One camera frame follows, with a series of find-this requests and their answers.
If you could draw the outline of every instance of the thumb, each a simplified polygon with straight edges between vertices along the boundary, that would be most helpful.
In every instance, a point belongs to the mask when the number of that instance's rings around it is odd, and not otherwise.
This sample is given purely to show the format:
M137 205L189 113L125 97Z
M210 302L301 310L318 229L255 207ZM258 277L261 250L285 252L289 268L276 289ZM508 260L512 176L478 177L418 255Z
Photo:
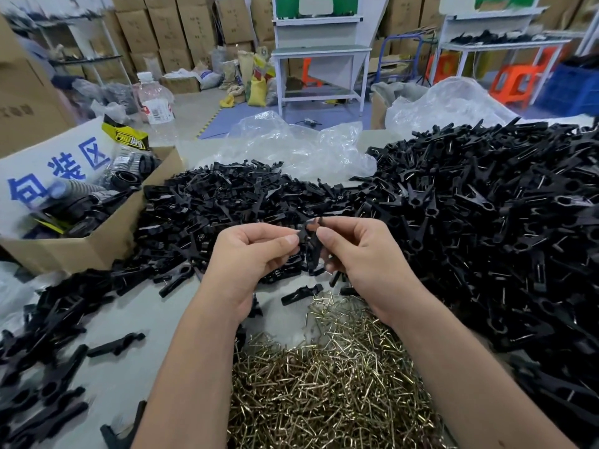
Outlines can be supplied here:
M275 258L289 255L298 246L299 241L297 234L289 234L282 238L252 244L251 247L261 261L268 263Z
M316 235L328 251L341 260L341 263L345 263L356 248L343 236L327 227L318 227Z

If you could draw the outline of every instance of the forearm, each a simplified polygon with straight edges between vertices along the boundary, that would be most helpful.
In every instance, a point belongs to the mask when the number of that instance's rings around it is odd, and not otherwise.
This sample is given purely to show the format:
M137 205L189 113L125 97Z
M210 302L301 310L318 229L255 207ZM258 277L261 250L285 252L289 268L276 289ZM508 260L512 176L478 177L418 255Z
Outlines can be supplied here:
M393 329L463 449L574 448L472 333L423 287Z
M237 324L205 307L201 292L185 310L154 383L132 449L226 446Z

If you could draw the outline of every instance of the metal wire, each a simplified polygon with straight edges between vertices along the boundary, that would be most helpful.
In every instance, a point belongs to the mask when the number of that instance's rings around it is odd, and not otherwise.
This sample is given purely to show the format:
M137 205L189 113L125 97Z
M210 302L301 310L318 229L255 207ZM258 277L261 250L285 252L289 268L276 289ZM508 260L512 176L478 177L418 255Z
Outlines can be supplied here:
M251 339L233 367L229 448L446 448L443 425L390 328L355 297L310 306L313 339Z

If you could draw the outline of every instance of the person's right hand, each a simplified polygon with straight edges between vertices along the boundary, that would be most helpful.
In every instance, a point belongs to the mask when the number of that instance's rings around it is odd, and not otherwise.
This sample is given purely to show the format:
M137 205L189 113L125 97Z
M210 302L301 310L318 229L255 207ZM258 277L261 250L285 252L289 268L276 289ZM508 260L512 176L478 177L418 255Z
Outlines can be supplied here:
M425 288L389 229L380 220L357 217L324 217L323 224L316 235L325 247L326 270L347 273L374 314L391 326L402 302Z

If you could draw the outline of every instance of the blue basket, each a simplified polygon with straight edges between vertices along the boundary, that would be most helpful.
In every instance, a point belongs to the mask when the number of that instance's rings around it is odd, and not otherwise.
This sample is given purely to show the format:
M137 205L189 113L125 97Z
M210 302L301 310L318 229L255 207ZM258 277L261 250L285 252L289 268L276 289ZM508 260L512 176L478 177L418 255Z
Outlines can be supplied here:
M534 105L560 117L599 115L599 70L558 65Z

